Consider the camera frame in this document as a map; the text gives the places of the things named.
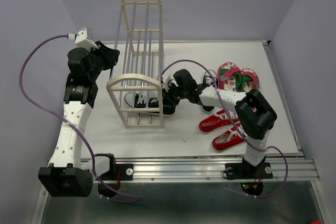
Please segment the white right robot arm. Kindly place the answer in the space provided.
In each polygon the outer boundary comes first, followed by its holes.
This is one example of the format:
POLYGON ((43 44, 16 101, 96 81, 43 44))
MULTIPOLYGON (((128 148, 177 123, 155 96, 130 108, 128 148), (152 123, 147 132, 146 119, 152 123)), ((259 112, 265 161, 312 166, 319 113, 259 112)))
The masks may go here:
POLYGON ((231 125, 232 128, 213 139, 213 148, 225 151, 246 142, 241 170, 248 177, 260 172, 268 132, 273 128, 277 115, 259 90, 237 93, 217 89, 216 80, 210 76, 198 84, 186 69, 172 76, 162 76, 161 84, 166 105, 177 105, 180 100, 187 99, 190 103, 212 109, 212 115, 199 124, 202 132, 231 125))

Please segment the pink flip-flop right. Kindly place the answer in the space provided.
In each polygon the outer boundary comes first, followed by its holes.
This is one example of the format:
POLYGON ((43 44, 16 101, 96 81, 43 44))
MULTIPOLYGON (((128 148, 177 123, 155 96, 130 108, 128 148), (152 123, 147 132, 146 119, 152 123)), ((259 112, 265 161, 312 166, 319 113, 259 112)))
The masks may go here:
POLYGON ((259 78, 256 72, 250 68, 244 68, 240 71, 241 83, 238 87, 239 92, 249 92, 252 89, 260 88, 259 78))

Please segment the red sneaker upper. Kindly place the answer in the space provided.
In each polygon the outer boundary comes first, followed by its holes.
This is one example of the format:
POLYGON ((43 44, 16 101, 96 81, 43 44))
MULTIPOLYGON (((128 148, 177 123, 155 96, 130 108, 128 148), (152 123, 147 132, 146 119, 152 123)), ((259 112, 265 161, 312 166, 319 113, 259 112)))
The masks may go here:
POLYGON ((227 115, 225 110, 213 110, 209 117, 200 121, 198 129, 202 133, 209 133, 218 128, 232 125, 231 119, 235 123, 239 121, 239 117, 236 113, 228 112, 228 114, 229 116, 227 115))

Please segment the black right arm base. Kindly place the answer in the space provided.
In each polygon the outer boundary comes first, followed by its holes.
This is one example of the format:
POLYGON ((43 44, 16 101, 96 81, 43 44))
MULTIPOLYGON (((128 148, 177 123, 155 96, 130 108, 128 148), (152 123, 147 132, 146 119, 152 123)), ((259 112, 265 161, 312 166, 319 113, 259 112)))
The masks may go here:
POLYGON ((241 163, 227 163, 222 176, 226 180, 241 180, 242 192, 254 198, 261 196, 264 189, 263 180, 274 177, 269 162, 262 161, 253 166, 244 159, 241 163))

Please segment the red sneaker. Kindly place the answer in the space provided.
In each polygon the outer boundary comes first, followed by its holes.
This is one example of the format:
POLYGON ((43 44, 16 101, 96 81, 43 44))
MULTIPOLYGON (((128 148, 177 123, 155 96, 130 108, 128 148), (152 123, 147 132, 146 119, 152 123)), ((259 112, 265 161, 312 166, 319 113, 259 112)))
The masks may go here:
POLYGON ((209 117, 200 121, 198 129, 202 133, 209 133, 218 128, 232 125, 231 119, 235 123, 239 121, 239 117, 236 113, 228 112, 228 114, 229 116, 227 115, 225 110, 213 110, 209 117))
POLYGON ((216 151, 226 151, 236 145, 244 143, 244 138, 238 133, 235 127, 214 138, 212 147, 216 151))

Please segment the black sneaker white laces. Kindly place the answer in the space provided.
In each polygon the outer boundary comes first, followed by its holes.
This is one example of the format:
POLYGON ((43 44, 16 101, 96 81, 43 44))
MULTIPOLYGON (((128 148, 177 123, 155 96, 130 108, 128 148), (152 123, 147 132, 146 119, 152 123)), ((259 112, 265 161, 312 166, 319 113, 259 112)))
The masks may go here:
MULTIPOLYGON (((159 100, 156 97, 143 96, 140 93, 127 93, 124 95, 124 102, 127 107, 134 109, 156 109, 159 107, 159 100)), ((172 116, 175 113, 175 107, 163 105, 163 115, 172 116)))

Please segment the pink flip-flop left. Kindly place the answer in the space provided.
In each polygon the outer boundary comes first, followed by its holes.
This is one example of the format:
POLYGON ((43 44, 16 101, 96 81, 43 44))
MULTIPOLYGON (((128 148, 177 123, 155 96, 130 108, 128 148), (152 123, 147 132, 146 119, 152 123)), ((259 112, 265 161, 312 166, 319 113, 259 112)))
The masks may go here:
POLYGON ((233 62, 222 64, 217 71, 220 89, 237 92, 241 84, 240 69, 233 62))

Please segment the beige chrome shoe shelf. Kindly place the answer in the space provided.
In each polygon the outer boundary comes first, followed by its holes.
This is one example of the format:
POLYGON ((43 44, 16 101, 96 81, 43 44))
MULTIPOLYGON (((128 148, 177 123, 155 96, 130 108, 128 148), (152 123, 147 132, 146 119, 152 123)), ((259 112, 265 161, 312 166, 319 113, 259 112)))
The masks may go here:
POLYGON ((125 128, 163 128, 162 101, 156 109, 129 108, 124 102, 124 95, 129 92, 162 98, 163 2, 121 0, 120 4, 113 47, 120 50, 121 65, 107 82, 108 95, 125 128))

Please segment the red sneaker lower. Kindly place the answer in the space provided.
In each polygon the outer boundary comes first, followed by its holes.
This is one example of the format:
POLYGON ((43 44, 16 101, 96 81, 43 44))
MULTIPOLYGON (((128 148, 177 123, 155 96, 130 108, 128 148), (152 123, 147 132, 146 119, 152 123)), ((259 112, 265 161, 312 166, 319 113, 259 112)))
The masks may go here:
POLYGON ((244 138, 238 133, 235 127, 214 138, 212 147, 216 151, 226 151, 236 145, 244 143, 244 138))

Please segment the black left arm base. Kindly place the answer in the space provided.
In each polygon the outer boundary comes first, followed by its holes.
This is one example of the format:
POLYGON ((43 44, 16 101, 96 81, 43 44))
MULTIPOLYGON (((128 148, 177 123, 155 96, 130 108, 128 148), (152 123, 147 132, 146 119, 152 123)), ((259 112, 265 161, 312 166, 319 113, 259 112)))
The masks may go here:
POLYGON ((121 189, 121 182, 133 180, 133 164, 117 163, 115 156, 111 153, 100 153, 94 156, 98 177, 114 190, 121 189))

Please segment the aluminium mounting rail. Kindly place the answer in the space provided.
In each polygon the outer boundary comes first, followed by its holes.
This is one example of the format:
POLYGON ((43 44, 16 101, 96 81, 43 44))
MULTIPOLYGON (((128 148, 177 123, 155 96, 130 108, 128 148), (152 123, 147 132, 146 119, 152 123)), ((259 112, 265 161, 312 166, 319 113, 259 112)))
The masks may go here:
MULTIPOLYGON (((241 157, 118 158, 117 164, 133 164, 128 183, 228 183, 223 171, 241 157)), ((288 182, 319 181, 316 165, 303 157, 288 157, 288 182)))

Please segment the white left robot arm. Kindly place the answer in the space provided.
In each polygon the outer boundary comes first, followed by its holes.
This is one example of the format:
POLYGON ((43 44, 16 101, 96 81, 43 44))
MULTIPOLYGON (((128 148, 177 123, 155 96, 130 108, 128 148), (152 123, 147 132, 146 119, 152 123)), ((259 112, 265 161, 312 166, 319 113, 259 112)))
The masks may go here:
POLYGON ((64 113, 58 141, 47 167, 38 178, 52 197, 87 197, 92 191, 93 172, 81 166, 82 136, 98 93, 100 73, 112 69, 120 52, 96 41, 96 48, 68 52, 64 113))

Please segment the pink flip-flop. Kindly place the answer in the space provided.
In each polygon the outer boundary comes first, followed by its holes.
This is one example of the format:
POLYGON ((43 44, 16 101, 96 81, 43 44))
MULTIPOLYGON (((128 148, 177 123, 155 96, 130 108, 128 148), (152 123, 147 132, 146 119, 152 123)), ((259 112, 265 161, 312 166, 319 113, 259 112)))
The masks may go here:
POLYGON ((252 89, 260 88, 259 78, 256 72, 250 68, 244 68, 240 71, 241 83, 238 87, 239 92, 249 92, 252 89))
POLYGON ((222 64, 217 71, 220 89, 237 92, 241 84, 240 69, 233 62, 222 64))

